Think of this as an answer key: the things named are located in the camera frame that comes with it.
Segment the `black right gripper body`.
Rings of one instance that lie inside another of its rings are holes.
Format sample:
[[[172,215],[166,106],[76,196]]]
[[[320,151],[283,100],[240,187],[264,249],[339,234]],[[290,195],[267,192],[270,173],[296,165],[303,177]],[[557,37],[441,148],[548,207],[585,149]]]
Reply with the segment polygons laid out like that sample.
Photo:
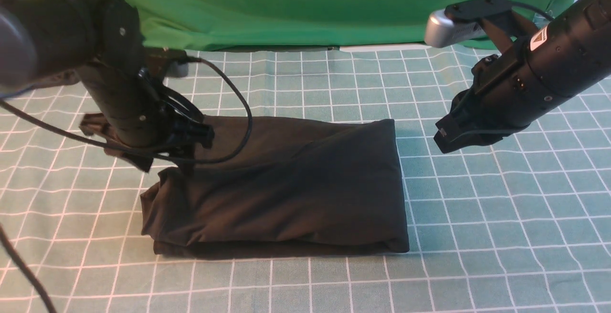
[[[483,57],[471,73],[471,87],[454,97],[450,112],[435,124],[434,141],[443,154],[490,146],[540,116],[532,89],[537,81],[524,53]]]

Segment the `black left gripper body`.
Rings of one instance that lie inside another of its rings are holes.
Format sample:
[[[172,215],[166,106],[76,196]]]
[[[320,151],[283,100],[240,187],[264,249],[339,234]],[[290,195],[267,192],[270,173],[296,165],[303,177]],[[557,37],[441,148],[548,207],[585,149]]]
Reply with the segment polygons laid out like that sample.
[[[168,104],[166,90],[146,69],[127,75],[111,67],[82,67],[79,78],[100,110],[84,115],[79,128],[102,137],[106,154],[148,172],[153,155],[166,153],[191,170],[186,161],[195,158],[196,147],[212,147],[212,126]]]

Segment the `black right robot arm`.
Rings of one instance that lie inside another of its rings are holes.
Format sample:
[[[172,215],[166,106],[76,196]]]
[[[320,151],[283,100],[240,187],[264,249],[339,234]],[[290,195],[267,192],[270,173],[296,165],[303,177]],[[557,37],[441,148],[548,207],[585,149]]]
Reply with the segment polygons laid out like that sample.
[[[488,37],[499,54],[472,67],[469,89],[452,100],[436,122],[434,141],[443,154],[490,146],[609,77],[611,0],[576,0],[538,28],[514,11],[536,7],[512,0],[467,0],[433,11],[425,43],[444,48]]]

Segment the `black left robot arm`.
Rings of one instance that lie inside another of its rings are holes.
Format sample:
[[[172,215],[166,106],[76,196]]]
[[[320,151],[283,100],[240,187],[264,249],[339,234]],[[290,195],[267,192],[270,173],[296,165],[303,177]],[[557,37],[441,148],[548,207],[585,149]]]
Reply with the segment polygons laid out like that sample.
[[[83,83],[99,112],[83,116],[105,153],[148,172],[156,155],[186,173],[213,128],[163,85],[188,74],[184,50],[144,46],[137,9],[125,0],[1,0],[1,106],[28,91]]]

